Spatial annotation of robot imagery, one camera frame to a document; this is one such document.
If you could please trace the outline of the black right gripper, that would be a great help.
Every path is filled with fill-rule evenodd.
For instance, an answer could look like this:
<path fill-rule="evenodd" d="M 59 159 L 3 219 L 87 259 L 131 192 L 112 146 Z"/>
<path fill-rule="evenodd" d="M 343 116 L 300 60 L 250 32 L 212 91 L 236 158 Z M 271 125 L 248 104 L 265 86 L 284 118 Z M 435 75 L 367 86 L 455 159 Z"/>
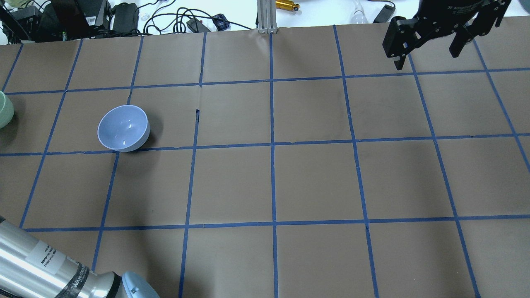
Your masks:
<path fill-rule="evenodd" d="M 475 37 L 486 36 L 493 26 L 501 25 L 510 4 L 509 0 L 421 0 L 413 18 L 390 19 L 384 52 L 396 70 L 402 70 L 411 51 L 431 39 L 456 33 L 449 52 L 457 58 Z"/>

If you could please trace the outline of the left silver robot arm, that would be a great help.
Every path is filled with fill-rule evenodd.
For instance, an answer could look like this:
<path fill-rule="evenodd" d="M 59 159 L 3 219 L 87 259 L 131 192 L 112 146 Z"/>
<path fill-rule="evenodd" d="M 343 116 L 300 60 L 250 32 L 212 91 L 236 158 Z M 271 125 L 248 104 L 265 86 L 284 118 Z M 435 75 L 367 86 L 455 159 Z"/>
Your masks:
<path fill-rule="evenodd" d="M 21 228 L 1 219 L 0 289 L 6 298 L 157 298 L 140 275 L 96 274 Z"/>

